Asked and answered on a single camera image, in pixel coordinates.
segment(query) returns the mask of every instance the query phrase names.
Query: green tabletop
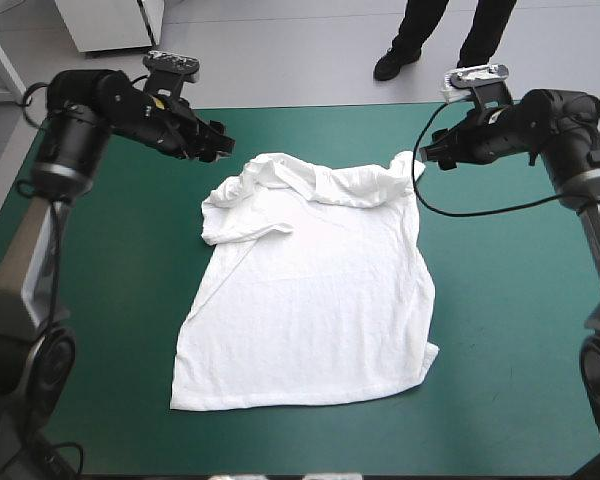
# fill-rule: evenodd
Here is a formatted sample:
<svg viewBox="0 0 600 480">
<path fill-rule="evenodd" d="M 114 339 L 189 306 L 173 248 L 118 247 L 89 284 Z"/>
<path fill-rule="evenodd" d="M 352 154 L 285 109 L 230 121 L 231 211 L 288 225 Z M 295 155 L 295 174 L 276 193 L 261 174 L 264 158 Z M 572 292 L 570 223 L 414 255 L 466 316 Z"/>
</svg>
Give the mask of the green tabletop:
<svg viewBox="0 0 600 480">
<path fill-rule="evenodd" d="M 419 388 L 329 407 L 169 410 L 178 330 L 213 251 L 200 238 L 209 191 L 262 152 L 388 166 L 436 106 L 199 112 L 237 141 L 211 165 L 114 139 L 65 237 L 60 293 L 78 358 L 47 435 L 82 443 L 91 473 L 562 474 L 597 453 L 578 352 L 600 289 L 580 223 L 558 204 L 478 219 L 421 210 L 440 355 Z M 433 129 L 466 109 L 443 112 Z M 525 156 L 431 165 L 420 186 L 454 210 L 553 193 Z M 12 192 L 2 208 L 0 258 L 26 206 Z"/>
</svg>

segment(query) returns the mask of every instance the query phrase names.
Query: black cable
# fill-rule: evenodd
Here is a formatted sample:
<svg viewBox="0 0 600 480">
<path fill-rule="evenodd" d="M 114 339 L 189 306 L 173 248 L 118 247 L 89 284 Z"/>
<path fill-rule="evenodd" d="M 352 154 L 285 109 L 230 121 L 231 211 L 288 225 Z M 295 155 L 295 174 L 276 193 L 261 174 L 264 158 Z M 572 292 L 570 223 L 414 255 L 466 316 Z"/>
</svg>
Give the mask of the black cable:
<svg viewBox="0 0 600 480">
<path fill-rule="evenodd" d="M 78 479 L 82 475 L 82 469 L 84 468 L 84 458 L 85 458 L 84 447 L 82 445 L 80 445 L 78 442 L 63 442 L 63 443 L 56 443 L 55 445 L 51 445 L 51 448 L 53 448 L 54 450 L 58 450 L 59 448 L 67 448 L 67 447 L 75 448 L 78 451 L 78 454 L 80 455 L 80 460 L 78 462 L 78 469 L 76 470 L 76 477 L 75 477 L 76 479 Z"/>
<path fill-rule="evenodd" d="M 46 198 L 49 202 L 49 215 L 51 216 L 51 235 L 53 236 L 53 276 L 51 277 L 51 293 L 49 297 L 49 318 L 47 319 L 47 326 L 45 327 L 44 334 L 48 335 L 55 321 L 55 314 L 58 305 L 58 289 L 60 285 L 60 254 L 61 254 L 61 242 L 62 232 L 60 228 L 60 219 L 58 218 L 58 211 L 56 210 L 56 203 L 64 202 L 61 198 L 48 198 L 44 195 L 40 195 L 35 190 L 25 191 L 23 187 L 33 188 L 33 184 L 29 180 L 18 180 L 16 182 L 16 192 L 25 198 L 33 198 L 40 196 Z"/>
<path fill-rule="evenodd" d="M 16 7 L 19 7 L 20 5 L 22 5 L 24 2 L 26 2 L 27 0 L 22 0 L 20 3 L 16 3 L 15 5 L 10 6 L 9 8 L 5 8 L 4 10 L 0 11 L 0 15 L 2 15 L 3 13 L 6 13 L 10 10 L 13 10 Z"/>
<path fill-rule="evenodd" d="M 44 83 L 44 82 L 36 82 L 32 85 L 30 85 L 25 91 L 24 94 L 22 95 L 22 101 L 20 103 L 16 102 L 16 105 L 19 106 L 22 109 L 22 115 L 24 116 L 24 119 L 27 121 L 27 123 L 32 126 L 33 128 L 35 128 L 36 130 L 42 130 L 42 131 L 46 131 L 41 125 L 39 125 L 37 122 L 35 122 L 30 116 L 29 116 L 29 112 L 27 111 L 27 108 L 31 105 L 31 96 L 37 91 L 40 90 L 41 88 L 47 88 L 49 86 L 48 83 Z"/>
<path fill-rule="evenodd" d="M 49 200 L 49 213 L 51 214 L 52 235 L 54 241 L 55 254 L 53 255 L 53 277 L 51 278 L 51 297 L 49 300 L 49 319 L 45 334 L 48 334 L 53 328 L 55 313 L 58 304 L 58 287 L 60 285 L 60 251 L 61 251 L 61 232 L 60 220 L 56 211 L 55 201 Z"/>
<path fill-rule="evenodd" d="M 496 208 L 496 209 L 493 209 L 493 210 L 481 210 L 481 211 L 476 211 L 476 212 L 448 212 L 446 210 L 442 210 L 440 208 L 434 207 L 433 205 L 431 205 L 430 203 L 428 203 L 424 199 L 424 197 L 420 193 L 420 190 L 418 189 L 418 185 L 416 183 L 416 175 L 415 175 L 416 154 L 418 152 L 418 147 L 420 146 L 420 142 L 422 141 L 423 137 L 427 133 L 427 130 L 429 129 L 429 127 L 431 126 L 431 124 L 433 123 L 433 121 L 435 120 L 435 118 L 438 116 L 438 114 L 442 110 L 444 110 L 448 105 L 449 104 L 444 103 L 444 104 L 440 105 L 435 110 L 435 112 L 433 112 L 433 114 L 429 118 L 429 121 L 426 123 L 426 125 L 422 129 L 422 132 L 420 132 L 420 135 L 418 136 L 418 139 L 416 140 L 416 144 L 413 147 L 413 154 L 412 154 L 412 157 L 411 157 L 411 182 L 413 183 L 413 191 L 416 194 L 416 197 L 420 201 L 420 203 L 422 203 L 422 205 L 425 208 L 427 208 L 428 210 L 430 210 L 430 211 L 432 211 L 434 213 L 437 213 L 439 215 L 443 215 L 445 217 L 470 218 L 470 217 L 486 217 L 488 215 L 499 215 L 501 213 L 515 212 L 517 210 L 524 210 L 524 209 L 527 209 L 527 208 L 537 207 L 539 205 L 543 205 L 545 203 L 553 202 L 554 200 L 560 200 L 562 198 L 582 198 L 582 199 L 589 200 L 591 203 L 600 204 L 600 200 L 596 200 L 596 199 L 593 199 L 593 198 L 585 196 L 585 195 L 565 195 L 565 194 L 558 194 L 558 195 L 551 195 L 550 197 L 541 198 L 540 200 L 536 200 L 536 201 L 533 201 L 533 202 L 522 203 L 522 204 L 519 204 L 519 205 L 513 205 L 511 207 Z"/>
<path fill-rule="evenodd" d="M 149 78 L 149 75 L 140 75 L 138 78 L 136 78 L 135 80 L 131 80 L 131 85 L 135 85 L 136 83 L 138 83 L 140 80 L 145 80 Z"/>
</svg>

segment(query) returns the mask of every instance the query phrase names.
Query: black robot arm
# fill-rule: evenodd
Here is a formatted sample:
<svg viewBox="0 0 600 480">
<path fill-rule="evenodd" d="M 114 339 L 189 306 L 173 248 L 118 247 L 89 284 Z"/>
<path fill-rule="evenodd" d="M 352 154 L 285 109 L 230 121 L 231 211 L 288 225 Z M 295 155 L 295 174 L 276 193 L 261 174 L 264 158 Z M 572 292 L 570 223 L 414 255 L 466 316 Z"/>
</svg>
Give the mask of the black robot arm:
<svg viewBox="0 0 600 480">
<path fill-rule="evenodd" d="M 211 162 L 234 141 L 198 119 L 180 93 L 198 61 L 162 52 L 144 59 L 138 90 L 123 72 L 73 70 L 47 89 L 47 121 L 30 171 L 32 200 L 0 263 L 0 480 L 73 479 L 40 434 L 73 367 L 75 339 L 60 323 L 60 238 L 75 200 L 91 190 L 112 134 L 165 155 Z"/>
<path fill-rule="evenodd" d="M 560 202 L 582 222 L 600 278 L 600 100 L 584 92 L 532 90 L 514 105 L 507 74 L 502 65 L 447 74 L 447 99 L 469 99 L 474 108 L 453 128 L 435 132 L 421 157 L 449 170 L 522 152 L 534 165 L 540 156 Z M 600 304 L 586 325 L 595 333 L 582 346 L 580 368 L 600 431 Z M 573 478 L 600 479 L 600 456 Z"/>
</svg>

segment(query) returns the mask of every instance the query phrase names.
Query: black pants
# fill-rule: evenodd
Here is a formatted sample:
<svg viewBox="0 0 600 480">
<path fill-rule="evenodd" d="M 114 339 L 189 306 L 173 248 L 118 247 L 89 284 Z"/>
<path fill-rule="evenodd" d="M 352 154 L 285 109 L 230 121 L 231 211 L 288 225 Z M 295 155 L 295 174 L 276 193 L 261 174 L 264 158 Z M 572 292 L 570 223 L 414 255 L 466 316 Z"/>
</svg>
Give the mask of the black pants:
<svg viewBox="0 0 600 480">
<path fill-rule="evenodd" d="M 422 47 L 442 18 L 449 0 L 408 0 L 393 48 L 410 52 Z M 473 26 L 460 49 L 465 63 L 485 63 L 498 48 L 516 0 L 479 0 Z"/>
</svg>

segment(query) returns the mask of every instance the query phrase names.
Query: fabric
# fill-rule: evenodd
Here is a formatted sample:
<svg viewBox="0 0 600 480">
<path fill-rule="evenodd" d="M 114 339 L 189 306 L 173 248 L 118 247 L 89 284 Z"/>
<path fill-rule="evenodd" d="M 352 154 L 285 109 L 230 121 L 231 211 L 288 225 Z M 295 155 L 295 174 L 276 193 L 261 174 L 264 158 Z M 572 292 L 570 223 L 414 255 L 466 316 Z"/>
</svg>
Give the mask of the fabric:
<svg viewBox="0 0 600 480">
<path fill-rule="evenodd" d="M 202 237 L 216 247 L 171 408 L 347 403 L 424 380 L 434 286 L 410 168 L 411 152 L 339 170 L 263 154 L 211 192 Z"/>
<path fill-rule="evenodd" d="M 421 48 L 448 3 L 449 0 L 408 0 L 393 48 L 399 52 Z M 465 65 L 479 65 L 493 56 L 515 4 L 516 0 L 479 0 L 471 31 L 460 49 L 460 60 Z"/>
</svg>

